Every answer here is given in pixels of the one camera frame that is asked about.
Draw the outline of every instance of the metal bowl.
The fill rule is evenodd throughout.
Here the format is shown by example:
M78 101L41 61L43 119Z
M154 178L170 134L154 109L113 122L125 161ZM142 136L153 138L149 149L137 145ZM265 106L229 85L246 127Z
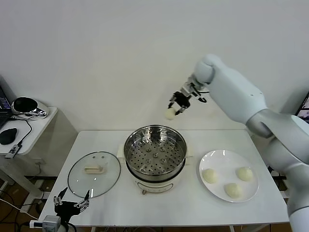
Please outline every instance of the metal bowl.
M164 182L176 176L184 166L186 153L184 138L160 125L137 129L124 146L128 169L148 182Z

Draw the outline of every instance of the steamed bun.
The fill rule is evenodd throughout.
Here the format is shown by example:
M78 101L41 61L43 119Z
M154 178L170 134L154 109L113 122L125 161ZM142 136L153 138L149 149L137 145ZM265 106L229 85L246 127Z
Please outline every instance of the steamed bun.
M239 198L242 196L242 189L236 183L229 183L224 186L224 190L231 198Z
M236 170L236 175L243 181L250 181L253 178L252 170L249 167L241 167Z
M173 107L171 107L165 111L164 116L167 120L173 120L176 116L175 113L176 110Z
M203 171L203 178L210 184L216 183L218 181L218 175L216 171L211 168Z

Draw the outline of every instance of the white plate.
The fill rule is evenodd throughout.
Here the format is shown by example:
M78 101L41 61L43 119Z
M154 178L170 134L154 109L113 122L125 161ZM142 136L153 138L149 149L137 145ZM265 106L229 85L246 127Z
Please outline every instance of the white plate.
M237 177L236 170L240 167L250 167L253 172L251 181L242 181ZM208 168L214 169L218 174L218 181L214 184L208 183L203 178L203 170ZM259 188L258 178L252 164L241 155L228 150L215 150L204 155L199 163L199 175L210 192L228 202L246 202L255 196ZM226 194L224 185L229 183L241 186L241 197L235 199Z

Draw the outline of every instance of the white robotic arm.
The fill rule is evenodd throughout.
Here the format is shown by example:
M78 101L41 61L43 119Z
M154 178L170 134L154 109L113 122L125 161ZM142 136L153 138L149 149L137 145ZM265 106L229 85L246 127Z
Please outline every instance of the white robotic arm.
M309 228L309 124L302 119L269 110L263 93L239 72L223 64L219 57L207 55L197 63L194 73L175 92L169 109L176 102L180 109L190 106L193 96L206 100L199 93L204 87L226 115L245 124L252 132L272 141L263 153L270 166L285 173L290 181L291 197L288 214L293 231Z

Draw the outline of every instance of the white table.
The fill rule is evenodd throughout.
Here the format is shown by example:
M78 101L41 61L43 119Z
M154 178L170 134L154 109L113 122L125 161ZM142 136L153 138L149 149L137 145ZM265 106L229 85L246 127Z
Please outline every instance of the white table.
M183 130L193 149L191 164L182 170L182 178L171 191L146 195L133 184L125 164L118 182L107 193L90 199L90 206L70 220L76 226L217 226L266 224L289 221L286 204L263 160L245 130ZM53 197L67 187L68 173L82 156L95 151L117 154L131 131L82 131L64 163L45 204L40 220L55 215ZM235 151L252 164L259 178L256 196L245 203L229 203L212 195L203 186L197 172L200 159L208 151ZM63 200L81 198L68 189Z
M46 127L49 125L51 120L54 118L54 116L57 113L56 107L49 107L50 113L49 115L44 119L39 120L28 120L29 124L32 126L32 132L23 140L22 147L18 151L17 156L23 156L30 152L30 150L33 148L37 140L39 139L40 135L44 132ZM4 124L4 126L1 128L0 133L2 131L5 131L9 128L17 128L17 135L16 139L13 143L9 145L0 145L0 170L2 170L5 174L7 174L11 179L13 179L15 182L17 182L20 186L22 186L24 189L26 189L30 194L28 198L25 201L25 204L32 203L32 201L38 197L41 198L43 195L43 192L40 191L38 188L40 185L42 185L42 181L39 180L34 185L29 180L27 180L23 174L20 173L20 170L18 167L14 164L14 159L5 159L5 155L11 150L14 144L17 144L30 130L30 127L25 121L8 121ZM5 184L10 183L11 180L5 180ZM29 206L22 208L24 211L27 211Z

